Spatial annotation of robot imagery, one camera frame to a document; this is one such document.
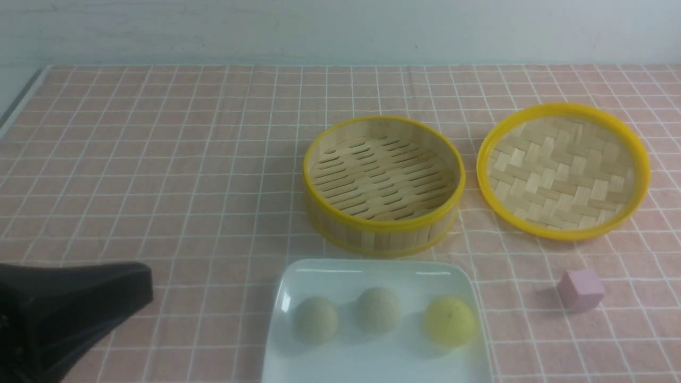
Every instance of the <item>bamboo steamer lid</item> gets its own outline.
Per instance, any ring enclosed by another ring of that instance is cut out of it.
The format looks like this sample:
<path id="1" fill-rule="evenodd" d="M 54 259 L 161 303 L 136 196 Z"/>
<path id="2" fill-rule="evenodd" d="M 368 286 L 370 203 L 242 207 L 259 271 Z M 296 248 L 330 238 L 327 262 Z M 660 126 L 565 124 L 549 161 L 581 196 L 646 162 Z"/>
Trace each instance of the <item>bamboo steamer lid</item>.
<path id="1" fill-rule="evenodd" d="M 502 121 L 477 162 L 492 209 L 521 230 L 559 240 L 605 234 L 646 195 L 650 165 L 624 123 L 600 110 L 546 104 Z"/>

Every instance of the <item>ball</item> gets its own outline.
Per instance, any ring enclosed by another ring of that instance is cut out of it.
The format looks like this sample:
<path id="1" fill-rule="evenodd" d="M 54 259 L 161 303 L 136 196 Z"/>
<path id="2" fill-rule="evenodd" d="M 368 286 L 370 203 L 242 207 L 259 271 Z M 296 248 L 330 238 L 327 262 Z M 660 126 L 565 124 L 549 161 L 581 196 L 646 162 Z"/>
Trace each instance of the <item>ball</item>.
<path id="1" fill-rule="evenodd" d="M 302 301 L 294 314 L 294 333 L 303 343 L 331 341 L 338 331 L 338 312 L 333 302 L 320 296 Z"/>
<path id="2" fill-rule="evenodd" d="M 473 310 L 457 296 L 442 296 L 431 302 L 424 318 L 428 338 L 444 348 L 456 348 L 475 334 Z"/>
<path id="3" fill-rule="evenodd" d="M 357 299 L 356 315 L 367 333 L 386 334 L 400 321 L 400 302 L 387 288 L 370 288 Z"/>

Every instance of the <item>white wall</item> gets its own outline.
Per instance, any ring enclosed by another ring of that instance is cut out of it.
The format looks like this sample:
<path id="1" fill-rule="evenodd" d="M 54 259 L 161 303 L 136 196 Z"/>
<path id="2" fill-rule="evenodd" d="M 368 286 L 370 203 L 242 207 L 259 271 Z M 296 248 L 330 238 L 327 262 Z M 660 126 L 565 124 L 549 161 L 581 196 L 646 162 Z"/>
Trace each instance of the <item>white wall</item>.
<path id="1" fill-rule="evenodd" d="M 0 65 L 681 62 L 680 0 L 0 0 Z"/>

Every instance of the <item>black object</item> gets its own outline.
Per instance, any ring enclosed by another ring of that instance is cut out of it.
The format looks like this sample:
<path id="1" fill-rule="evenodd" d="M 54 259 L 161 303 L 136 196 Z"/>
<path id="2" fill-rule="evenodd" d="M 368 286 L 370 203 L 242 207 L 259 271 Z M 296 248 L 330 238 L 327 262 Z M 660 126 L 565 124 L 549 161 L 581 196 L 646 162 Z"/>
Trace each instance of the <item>black object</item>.
<path id="1" fill-rule="evenodd" d="M 0 264 L 0 383 L 58 383 L 92 346 L 153 300 L 140 263 Z"/>

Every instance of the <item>woven bamboo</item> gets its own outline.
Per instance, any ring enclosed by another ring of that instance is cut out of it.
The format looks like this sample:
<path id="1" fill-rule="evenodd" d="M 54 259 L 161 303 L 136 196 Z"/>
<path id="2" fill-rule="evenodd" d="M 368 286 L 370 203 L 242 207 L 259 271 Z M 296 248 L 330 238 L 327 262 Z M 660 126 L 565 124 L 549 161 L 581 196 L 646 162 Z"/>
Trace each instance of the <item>woven bamboo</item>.
<path id="1" fill-rule="evenodd" d="M 577 117 L 542 117 L 494 146 L 487 172 L 494 195 L 516 217 L 557 230 L 611 220 L 636 188 L 633 156 L 609 129 Z"/>
<path id="2" fill-rule="evenodd" d="M 307 151 L 308 210 L 327 239 L 372 256 L 435 244 L 456 218 L 462 161 L 436 131 L 400 117 L 331 127 Z"/>

